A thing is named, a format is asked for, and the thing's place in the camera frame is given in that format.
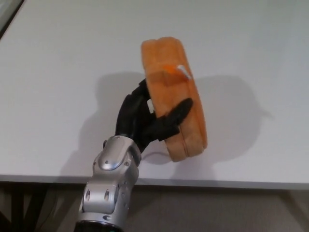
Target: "white tabletop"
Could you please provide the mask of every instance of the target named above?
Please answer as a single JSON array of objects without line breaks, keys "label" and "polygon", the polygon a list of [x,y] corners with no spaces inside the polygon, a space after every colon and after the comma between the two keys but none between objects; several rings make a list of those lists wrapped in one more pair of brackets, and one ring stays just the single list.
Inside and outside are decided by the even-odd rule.
[{"label": "white tabletop", "polygon": [[0,41],[0,180],[85,182],[143,79],[140,44],[185,46],[204,154],[143,154],[139,184],[309,189],[308,0],[27,0]]}]

